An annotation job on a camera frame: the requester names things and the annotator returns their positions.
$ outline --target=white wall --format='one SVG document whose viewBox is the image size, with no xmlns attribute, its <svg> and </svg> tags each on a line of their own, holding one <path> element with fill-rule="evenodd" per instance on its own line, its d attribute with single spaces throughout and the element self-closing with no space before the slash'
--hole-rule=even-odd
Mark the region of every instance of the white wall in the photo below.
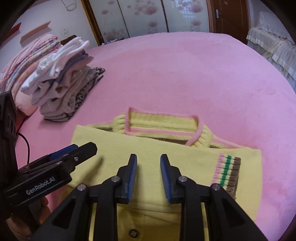
<svg viewBox="0 0 296 241">
<path fill-rule="evenodd" d="M 75 0 L 63 0 L 68 6 L 75 3 Z M 15 25 L 21 22 L 19 31 L 9 37 L 0 46 L 0 71 L 6 64 L 28 43 L 39 38 L 45 33 L 51 33 L 58 37 L 58 40 L 66 39 L 71 35 L 82 37 L 83 40 L 89 40 L 89 48 L 98 46 L 81 1 L 76 0 L 77 8 L 69 12 L 66 10 L 61 0 L 47 0 L 36 2 L 16 21 Z M 20 44 L 20 38 L 23 34 L 51 20 L 49 26 L 40 32 L 34 34 Z"/>
<path fill-rule="evenodd" d="M 248 0 L 249 3 L 249 17 L 250 17 L 250 26 L 249 28 L 256 27 L 258 17 L 259 17 L 259 12 L 265 11 L 265 12 L 270 12 L 272 13 L 271 10 L 263 2 L 260 0 Z"/>
</svg>

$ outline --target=human hand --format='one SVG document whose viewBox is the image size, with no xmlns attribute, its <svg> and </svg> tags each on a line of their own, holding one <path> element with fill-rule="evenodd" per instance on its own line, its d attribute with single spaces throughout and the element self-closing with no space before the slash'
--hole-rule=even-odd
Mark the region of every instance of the human hand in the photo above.
<svg viewBox="0 0 296 241">
<path fill-rule="evenodd" d="M 50 216 L 50 210 L 48 208 L 48 200 L 46 197 L 40 199 L 41 202 L 41 210 L 39 214 L 39 222 L 43 224 L 44 221 Z M 21 221 L 19 218 L 14 216 L 13 214 L 9 219 L 7 219 L 7 224 L 10 227 L 11 231 L 18 238 L 18 240 L 28 240 L 29 235 L 31 234 L 31 230 L 29 227 Z"/>
</svg>

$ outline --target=stack of folded clothes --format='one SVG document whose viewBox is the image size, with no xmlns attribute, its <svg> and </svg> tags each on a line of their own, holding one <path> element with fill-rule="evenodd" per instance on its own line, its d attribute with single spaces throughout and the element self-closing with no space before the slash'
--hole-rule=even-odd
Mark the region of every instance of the stack of folded clothes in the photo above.
<svg viewBox="0 0 296 241">
<path fill-rule="evenodd" d="M 72 39 L 44 58 L 22 84 L 21 91 L 32 95 L 32 105 L 40 107 L 44 119 L 69 120 L 103 77 L 103 68 L 87 66 L 93 60 L 84 51 L 88 45 L 80 37 Z"/>
<path fill-rule="evenodd" d="M 23 94 L 20 87 L 44 58 L 61 47 L 56 36 L 46 34 L 23 48 L 0 72 L 0 93 L 11 91 L 16 107 L 27 116 L 37 107 L 31 105 L 32 97 Z"/>
</svg>

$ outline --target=pink blanket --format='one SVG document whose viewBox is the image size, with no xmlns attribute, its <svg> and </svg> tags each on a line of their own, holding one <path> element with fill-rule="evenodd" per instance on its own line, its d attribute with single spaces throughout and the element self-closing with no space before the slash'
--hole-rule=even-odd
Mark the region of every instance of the pink blanket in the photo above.
<svg viewBox="0 0 296 241">
<path fill-rule="evenodd" d="M 256 224 L 270 241 L 280 238 L 296 213 L 296 95 L 262 56 L 224 34 L 146 35 L 88 51 L 106 69 L 67 123 L 36 111 L 21 133 L 33 161 L 70 144 L 77 124 L 110 121 L 128 107 L 199 115 L 217 136 L 263 154 L 263 195 Z M 16 145 L 19 167 L 27 147 Z M 50 207 L 57 199 L 51 195 Z"/>
</svg>

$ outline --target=door handle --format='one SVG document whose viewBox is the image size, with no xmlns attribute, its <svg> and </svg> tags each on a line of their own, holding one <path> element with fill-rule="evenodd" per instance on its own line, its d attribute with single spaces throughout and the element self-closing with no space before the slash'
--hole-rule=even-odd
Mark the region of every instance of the door handle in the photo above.
<svg viewBox="0 0 296 241">
<path fill-rule="evenodd" d="M 216 18 L 219 18 L 219 14 L 222 14 L 222 13 L 219 13 L 219 10 L 216 9 Z"/>
</svg>

